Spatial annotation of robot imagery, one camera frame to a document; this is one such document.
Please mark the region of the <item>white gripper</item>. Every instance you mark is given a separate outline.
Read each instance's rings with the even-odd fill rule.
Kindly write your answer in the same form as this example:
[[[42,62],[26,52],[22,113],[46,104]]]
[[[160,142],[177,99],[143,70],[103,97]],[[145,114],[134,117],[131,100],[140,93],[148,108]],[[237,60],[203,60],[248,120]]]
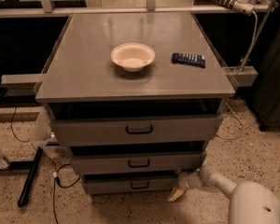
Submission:
[[[185,190],[199,189],[202,186],[203,182],[200,178],[198,171],[195,172],[184,171],[178,175],[177,184],[178,184],[178,188],[177,187],[173,188],[171,194],[167,199],[168,202],[176,201],[178,198],[180,198],[182,195],[186,193]]]

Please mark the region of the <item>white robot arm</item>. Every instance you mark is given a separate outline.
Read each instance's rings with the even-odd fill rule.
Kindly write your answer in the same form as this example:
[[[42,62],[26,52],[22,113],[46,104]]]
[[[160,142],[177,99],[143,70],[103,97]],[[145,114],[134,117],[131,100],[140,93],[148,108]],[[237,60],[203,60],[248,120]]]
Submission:
[[[236,184],[214,167],[204,165],[198,171],[179,172],[168,201],[174,202],[190,189],[222,192],[230,201],[228,224],[280,224],[280,199],[259,183]]]

